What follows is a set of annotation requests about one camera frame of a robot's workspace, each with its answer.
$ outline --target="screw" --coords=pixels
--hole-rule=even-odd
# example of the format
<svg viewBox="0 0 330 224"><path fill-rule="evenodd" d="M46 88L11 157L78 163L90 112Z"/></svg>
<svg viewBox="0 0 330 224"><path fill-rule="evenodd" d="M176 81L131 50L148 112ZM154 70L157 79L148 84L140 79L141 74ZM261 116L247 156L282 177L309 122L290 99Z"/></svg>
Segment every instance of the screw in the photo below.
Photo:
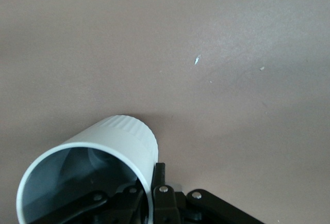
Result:
<svg viewBox="0 0 330 224"><path fill-rule="evenodd" d="M137 190L135 189L135 188L131 188L131 189L129 189L129 193L135 193Z"/></svg>
<svg viewBox="0 0 330 224"><path fill-rule="evenodd" d="M202 194L199 193L198 191L195 191L191 194L191 196L195 199L201 199L202 198Z"/></svg>
<svg viewBox="0 0 330 224"><path fill-rule="evenodd" d="M100 201L102 199L102 195L101 194L95 194L93 197L94 201Z"/></svg>
<svg viewBox="0 0 330 224"><path fill-rule="evenodd" d="M162 186L159 188L159 191L165 193L165 192L168 192L169 189L166 186Z"/></svg>

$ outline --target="white scratch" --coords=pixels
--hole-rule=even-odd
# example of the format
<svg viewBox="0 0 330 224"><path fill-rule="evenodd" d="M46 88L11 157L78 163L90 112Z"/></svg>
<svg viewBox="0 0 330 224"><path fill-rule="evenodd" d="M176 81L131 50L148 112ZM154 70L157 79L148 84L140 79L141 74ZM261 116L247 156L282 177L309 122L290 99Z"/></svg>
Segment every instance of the white scratch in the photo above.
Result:
<svg viewBox="0 0 330 224"><path fill-rule="evenodd" d="M200 60L200 56L201 55L198 55L198 57L196 57L196 59L195 59L195 65L198 63L198 61Z"/></svg>

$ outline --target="white speck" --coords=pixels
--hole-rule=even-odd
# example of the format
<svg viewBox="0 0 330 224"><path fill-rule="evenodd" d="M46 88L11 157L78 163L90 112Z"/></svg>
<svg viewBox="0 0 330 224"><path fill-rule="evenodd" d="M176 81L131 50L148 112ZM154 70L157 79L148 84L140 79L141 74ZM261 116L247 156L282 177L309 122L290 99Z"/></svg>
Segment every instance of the white speck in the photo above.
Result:
<svg viewBox="0 0 330 224"><path fill-rule="evenodd" d="M196 57L196 59L195 59L195 65L198 63L198 61L200 60L200 56L201 55L198 55L198 57Z"/></svg>

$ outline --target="white cup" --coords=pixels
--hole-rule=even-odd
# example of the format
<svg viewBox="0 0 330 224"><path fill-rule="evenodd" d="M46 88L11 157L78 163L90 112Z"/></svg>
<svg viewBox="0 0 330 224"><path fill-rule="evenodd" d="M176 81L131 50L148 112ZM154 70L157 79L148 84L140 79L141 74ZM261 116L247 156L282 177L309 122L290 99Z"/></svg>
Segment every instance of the white cup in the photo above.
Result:
<svg viewBox="0 0 330 224"><path fill-rule="evenodd" d="M20 224L30 223L91 192L113 196L139 179L153 221L151 183L158 161L152 131L130 116L106 118L40 155L24 173L17 193Z"/></svg>

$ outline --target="silver screw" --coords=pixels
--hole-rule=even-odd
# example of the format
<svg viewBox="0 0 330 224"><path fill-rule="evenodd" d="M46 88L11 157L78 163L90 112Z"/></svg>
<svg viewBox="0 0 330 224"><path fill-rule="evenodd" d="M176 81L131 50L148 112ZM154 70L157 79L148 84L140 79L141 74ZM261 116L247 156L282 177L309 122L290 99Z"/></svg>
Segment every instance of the silver screw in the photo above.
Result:
<svg viewBox="0 0 330 224"><path fill-rule="evenodd" d="M165 192L168 192L169 189L166 186L162 186L159 188L159 191L165 193Z"/></svg>
<svg viewBox="0 0 330 224"><path fill-rule="evenodd" d="M202 198L202 194L199 193L198 191L195 191L191 194L191 196L195 199L201 199Z"/></svg>
<svg viewBox="0 0 330 224"><path fill-rule="evenodd" d="M100 201L102 199L102 195L101 194L95 194L93 197L94 201Z"/></svg>
<svg viewBox="0 0 330 224"><path fill-rule="evenodd" d="M129 193L135 193L137 190L135 189L135 188L131 188L131 189L129 189Z"/></svg>

